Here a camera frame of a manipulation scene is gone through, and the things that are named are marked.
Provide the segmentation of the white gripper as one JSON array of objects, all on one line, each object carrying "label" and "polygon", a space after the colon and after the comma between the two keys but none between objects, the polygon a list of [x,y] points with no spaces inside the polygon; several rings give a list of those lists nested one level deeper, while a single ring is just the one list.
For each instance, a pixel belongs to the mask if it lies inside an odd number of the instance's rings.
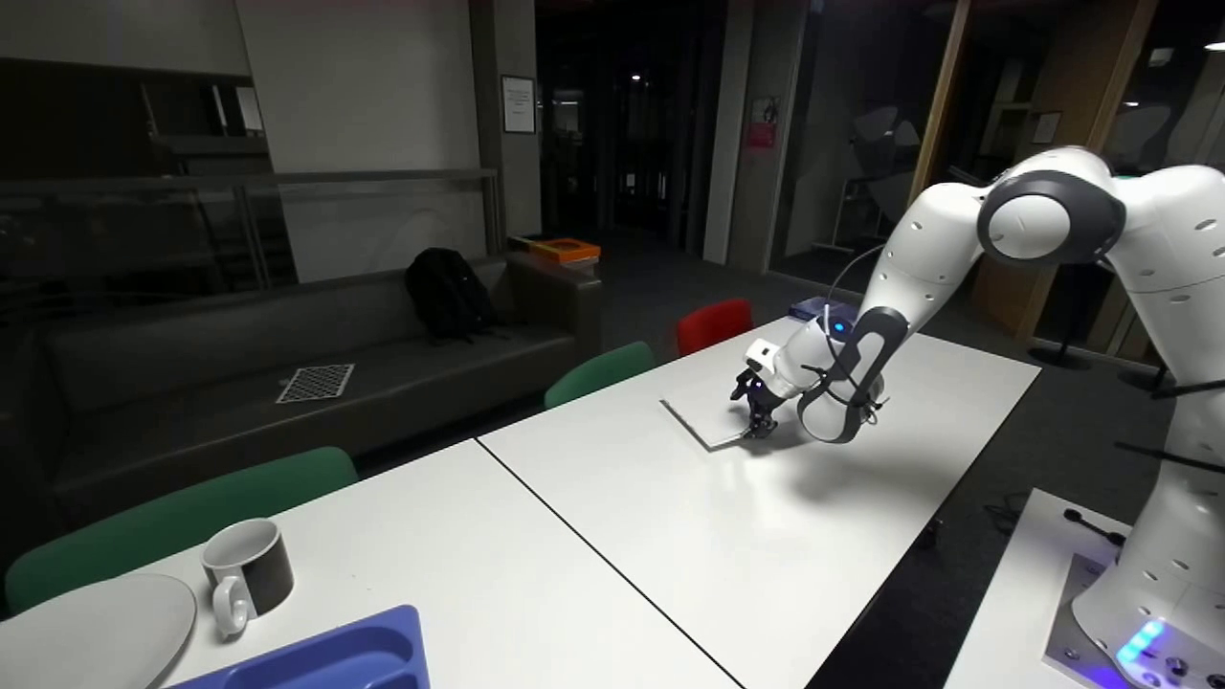
[{"label": "white gripper", "polygon": [[774,411],[820,385],[831,369],[828,330],[804,322],[781,344],[758,339],[745,348],[745,372],[735,374],[733,404],[749,404],[749,437],[770,437],[776,431]]}]

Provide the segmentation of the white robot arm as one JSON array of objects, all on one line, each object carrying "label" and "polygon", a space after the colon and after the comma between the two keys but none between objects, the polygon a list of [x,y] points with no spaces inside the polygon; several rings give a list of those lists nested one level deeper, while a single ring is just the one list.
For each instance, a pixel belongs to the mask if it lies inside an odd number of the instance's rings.
[{"label": "white robot arm", "polygon": [[1114,174],[1084,145],[1015,163],[987,184],[939,179],[895,218],[841,332],[820,316],[781,344],[754,343],[733,389],[754,437],[793,406],[822,445],[850,445],[881,406],[886,369],[982,260],[1052,266],[1109,285],[1174,399],[1140,528],[1221,512],[1225,174]]}]

